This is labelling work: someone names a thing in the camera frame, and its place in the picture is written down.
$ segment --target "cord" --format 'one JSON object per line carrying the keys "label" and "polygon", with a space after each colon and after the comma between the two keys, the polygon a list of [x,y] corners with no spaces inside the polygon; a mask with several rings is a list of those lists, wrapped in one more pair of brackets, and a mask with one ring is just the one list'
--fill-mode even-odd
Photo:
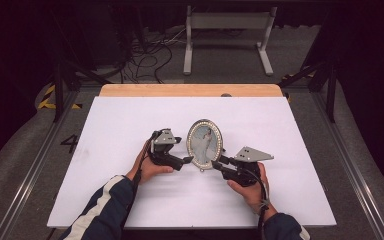
{"label": "cord", "polygon": [[124,76],[127,76],[131,82],[133,82],[133,83],[139,83],[139,82],[137,82],[136,80],[134,80],[133,78],[131,78],[129,75],[127,75],[127,73],[126,73],[126,68],[123,68],[123,72],[124,72],[124,75],[121,73],[121,70],[120,70],[120,75],[121,75],[121,79],[122,79],[122,81],[125,79]]}
{"label": "cord", "polygon": [[170,49],[169,47],[167,47],[166,45],[163,45],[163,46],[169,51],[169,53],[170,53],[170,57],[169,57],[169,59],[168,59],[165,63],[163,63],[163,64],[162,64],[161,66],[159,66],[158,68],[156,68],[155,71],[154,71],[155,79],[157,79],[157,81],[158,81],[159,83],[164,83],[164,82],[158,77],[158,75],[157,75],[158,70],[160,70],[160,69],[163,68],[165,65],[167,65],[167,64],[170,62],[171,58],[173,57],[173,53],[171,52],[171,49]]}
{"label": "cord", "polygon": [[267,188],[266,188],[266,184],[263,183],[263,181],[261,181],[261,178],[259,178],[257,175],[255,175],[255,173],[253,173],[252,171],[246,169],[246,168],[243,168],[242,170],[245,170],[245,172],[247,172],[248,174],[250,174],[251,176],[253,176],[257,182],[260,184],[260,187],[261,187],[261,200],[262,200],[262,203],[261,203],[261,206],[260,206],[260,217],[258,218],[258,235],[260,237],[260,239],[263,239],[263,219],[264,219],[264,213],[265,211],[268,209],[267,207],[267,204],[269,202],[269,195],[268,195],[268,192],[267,192]]}
{"label": "cord", "polygon": [[162,44],[167,45],[170,42],[186,43],[186,42],[183,42],[183,41],[175,40],[176,37],[180,38],[184,34],[185,30],[186,30],[186,28],[183,28],[180,32],[178,32],[176,35],[174,35],[174,37],[172,37],[170,40],[163,41]]}
{"label": "cord", "polygon": [[48,237],[46,237],[46,240],[51,239],[52,235],[54,235],[55,229],[56,229],[56,228],[52,228],[52,229],[51,229],[51,232],[48,234]]}
{"label": "cord", "polygon": [[153,139],[153,137],[154,137],[154,134],[152,134],[152,136],[146,141],[145,147],[144,147],[144,149],[142,151],[142,156],[141,156],[140,161],[139,161],[138,169],[136,170],[136,173],[135,173],[135,175],[133,177],[133,199],[132,199],[132,203],[130,203],[130,205],[126,209],[127,210],[126,218],[120,224],[121,230],[124,229],[124,225],[126,224],[127,218],[129,217],[130,210],[132,210],[133,203],[135,202],[136,193],[137,193],[138,187],[139,187],[139,182],[140,182],[140,179],[142,177],[141,176],[141,174],[142,174],[142,163],[145,160],[145,156],[146,156],[146,153],[149,150],[149,147],[151,146],[151,140]]}
{"label": "cord", "polygon": [[[143,62],[145,59],[147,59],[147,58],[154,59],[155,62],[154,62],[153,64],[151,64],[151,65],[148,65],[148,66],[144,66],[144,65],[142,65],[142,62]],[[136,77],[136,78],[152,77],[151,75],[148,75],[148,74],[140,75],[140,76],[139,76],[139,67],[150,68],[150,67],[154,67],[154,66],[156,66],[157,64],[158,64],[158,59],[157,59],[156,57],[154,57],[154,56],[145,56],[144,58],[142,58],[142,59],[139,61],[138,64],[136,64],[136,63],[134,62],[134,65],[137,66],[135,77]]]}

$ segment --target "jacket sleeve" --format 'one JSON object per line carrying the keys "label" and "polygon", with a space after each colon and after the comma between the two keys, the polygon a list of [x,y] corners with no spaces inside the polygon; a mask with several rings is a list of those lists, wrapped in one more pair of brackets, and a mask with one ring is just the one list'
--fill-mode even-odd
{"label": "jacket sleeve", "polygon": [[133,183],[115,176],[91,197],[82,214],[59,239],[121,238],[121,223],[133,199]]}
{"label": "jacket sleeve", "polygon": [[308,240],[310,235],[294,217],[276,213],[264,223],[264,236],[267,240]]}

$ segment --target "black cable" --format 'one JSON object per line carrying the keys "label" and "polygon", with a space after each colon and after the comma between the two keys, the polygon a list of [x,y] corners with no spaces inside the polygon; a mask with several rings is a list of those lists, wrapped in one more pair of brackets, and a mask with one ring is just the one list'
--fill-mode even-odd
{"label": "black cable", "polygon": [[[154,59],[154,60],[155,60],[155,63],[150,64],[150,65],[142,65],[142,61],[144,61],[146,58],[152,58],[152,59]],[[154,57],[154,56],[145,56],[145,57],[143,57],[143,58],[139,61],[139,63],[136,63],[134,59],[132,60],[132,64],[133,64],[133,65],[135,65],[135,66],[137,66],[137,67],[145,67],[145,68],[146,68],[146,67],[153,67],[153,66],[157,65],[157,63],[158,63],[158,59],[157,59],[156,57]]]}
{"label": "black cable", "polygon": [[135,77],[133,76],[133,71],[132,71],[132,69],[130,68],[130,64],[127,64],[127,68],[129,69],[130,73],[132,74],[132,77],[130,78],[130,79],[132,80],[132,82],[134,82],[134,83],[139,83],[139,82],[135,79]]}
{"label": "black cable", "polygon": [[168,46],[174,45],[174,44],[176,44],[176,43],[178,43],[178,42],[182,42],[182,41],[177,40],[177,39],[181,39],[185,33],[186,33],[186,28],[184,28],[182,31],[176,33],[176,34],[174,35],[174,37],[172,37],[172,38],[168,38],[168,39],[170,39],[170,40],[163,40],[162,42],[160,41],[160,43],[161,43],[161,44],[164,44],[164,45],[166,45],[166,46],[168,47]]}
{"label": "black cable", "polygon": [[166,45],[163,45],[165,48],[167,48],[167,50],[169,51],[169,53],[170,53],[170,57],[169,57],[169,59],[165,62],[165,63],[163,63],[161,66],[159,66],[157,69],[155,69],[155,71],[154,71],[154,76],[155,76],[155,79],[157,79],[157,81],[159,82],[159,83],[164,83],[161,79],[159,79],[158,78],[158,75],[157,75],[157,72],[158,72],[158,70],[160,70],[162,67],[164,67],[165,65],[167,65],[169,62],[170,62],[170,60],[171,60],[171,58],[173,57],[173,53],[171,52],[171,49],[169,48],[169,47],[167,47]]}
{"label": "black cable", "polygon": [[52,230],[51,230],[51,232],[48,234],[48,237],[46,238],[46,240],[51,239],[52,235],[54,235],[55,229],[56,229],[56,228],[52,228]]}
{"label": "black cable", "polygon": [[151,140],[152,140],[153,137],[154,137],[154,134],[152,134],[152,136],[146,141],[145,147],[144,147],[144,149],[142,151],[142,156],[141,156],[140,161],[139,161],[138,169],[136,170],[136,173],[135,173],[135,175],[133,177],[133,198],[132,198],[132,203],[130,203],[130,205],[126,209],[127,210],[126,218],[120,224],[121,230],[124,229],[124,225],[126,224],[127,218],[129,217],[130,210],[132,210],[133,203],[135,202],[136,193],[137,193],[138,187],[139,187],[139,182],[140,182],[140,179],[142,177],[141,176],[141,174],[142,174],[142,163],[145,160],[146,154],[148,153],[149,147],[151,145]]}
{"label": "black cable", "polygon": [[152,52],[155,50],[155,48],[158,46],[157,44],[155,44],[154,43],[154,40],[156,40],[157,38],[159,38],[159,36],[157,36],[157,37],[155,37],[155,39],[152,39],[151,41],[149,41],[148,40],[148,38],[146,38],[145,37],[145,42],[144,42],[144,45],[145,46],[143,46],[145,49],[142,49],[142,50],[136,50],[135,51],[135,49],[136,48],[138,48],[138,49],[141,49],[142,48],[142,45],[141,44],[139,44],[139,42],[137,42],[137,43],[134,43],[134,44],[132,44],[132,49],[133,49],[133,51],[135,52],[135,53],[139,53],[139,56],[135,56],[135,57],[141,57],[141,56],[143,56],[144,54],[149,54],[149,53],[151,53],[152,54]]}
{"label": "black cable", "polygon": [[161,48],[158,49],[158,50],[155,50],[155,49],[157,49],[157,47],[159,46],[160,43],[161,43],[161,40],[156,42],[156,43],[148,42],[146,40],[145,45],[147,45],[147,47],[146,47],[146,51],[144,51],[144,54],[155,54],[155,53],[157,53],[159,50],[161,50]]}
{"label": "black cable", "polygon": [[126,79],[123,75],[123,72],[121,72],[122,69],[120,69],[120,84],[123,84],[124,83],[124,80]]}
{"label": "black cable", "polygon": [[[245,170],[248,174],[253,176],[257,180],[257,182],[260,184],[261,200],[263,201],[262,202],[263,204],[266,204],[268,201],[268,192],[267,192],[267,189],[266,189],[263,181],[261,180],[261,178],[246,168],[243,168],[242,170]],[[257,231],[258,231],[258,235],[259,235],[260,239],[263,239],[263,220],[264,220],[264,214],[265,214],[267,209],[268,209],[267,205],[260,206],[260,212],[259,212],[260,217],[258,218],[258,225],[257,225]]]}
{"label": "black cable", "polygon": [[130,80],[132,83],[139,83],[139,82],[137,82],[136,80],[132,79],[132,78],[126,73],[126,68],[123,68],[123,72],[124,72],[124,74],[129,78],[129,80]]}
{"label": "black cable", "polygon": [[150,50],[148,53],[149,54],[155,54],[155,53],[161,51],[161,49],[163,49],[163,46],[164,46],[164,44],[162,44],[161,41],[158,43],[154,43],[154,45],[155,45],[154,48],[152,48],[152,50]]}

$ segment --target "white table surface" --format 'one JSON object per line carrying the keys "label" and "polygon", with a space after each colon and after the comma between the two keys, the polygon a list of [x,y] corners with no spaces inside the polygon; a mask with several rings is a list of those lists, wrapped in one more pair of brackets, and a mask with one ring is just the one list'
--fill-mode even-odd
{"label": "white table surface", "polygon": [[[170,153],[187,156],[199,119],[219,127],[227,157],[243,146],[274,155],[264,164],[278,211],[302,225],[336,224],[284,97],[96,97],[47,225],[70,226],[97,189],[130,170],[154,130],[171,128],[182,141]],[[219,171],[188,164],[139,187],[126,228],[252,228],[257,219]]]}

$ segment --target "person's right hand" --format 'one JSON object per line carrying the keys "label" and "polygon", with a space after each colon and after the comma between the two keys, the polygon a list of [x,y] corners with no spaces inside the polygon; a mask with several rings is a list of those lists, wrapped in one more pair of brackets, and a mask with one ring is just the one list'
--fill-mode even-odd
{"label": "person's right hand", "polygon": [[[258,163],[258,167],[260,168],[260,174],[261,174],[261,181],[263,181],[266,184],[267,187],[267,193],[269,192],[269,182],[267,180],[266,176],[266,169],[262,163]],[[255,183],[252,186],[249,187],[242,187],[239,183],[233,181],[233,180],[227,180],[227,184],[237,193],[242,195],[245,202],[252,208],[252,210],[260,214],[260,206],[261,206],[261,187],[259,183]],[[266,210],[264,214],[263,221],[266,221],[271,216],[277,213],[276,209],[274,208],[273,204],[268,205],[269,209]]]}
{"label": "person's right hand", "polygon": [[141,168],[142,169],[141,180],[139,184],[143,184],[149,181],[153,176],[157,174],[173,172],[173,168],[170,166],[157,166],[154,163],[152,163],[151,158],[148,155],[148,152],[146,152],[147,144],[148,144],[148,141],[145,142],[145,144],[142,147],[142,150],[139,152],[138,156],[136,157],[136,161],[133,164],[132,169],[126,174],[126,177],[133,181],[133,178],[135,177],[135,174],[138,171],[142,157],[144,157],[144,160],[142,162],[142,168]]}

